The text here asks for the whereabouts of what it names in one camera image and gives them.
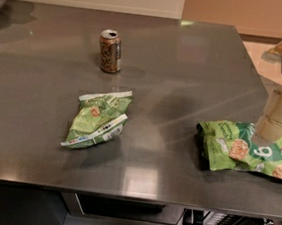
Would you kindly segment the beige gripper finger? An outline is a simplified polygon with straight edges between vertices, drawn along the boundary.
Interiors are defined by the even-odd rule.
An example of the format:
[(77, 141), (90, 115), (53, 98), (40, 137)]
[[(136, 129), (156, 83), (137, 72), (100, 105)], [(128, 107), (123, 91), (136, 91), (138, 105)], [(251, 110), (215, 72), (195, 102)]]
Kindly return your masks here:
[(255, 126), (256, 137), (266, 142), (276, 142), (282, 136), (282, 86), (273, 88), (263, 114)]

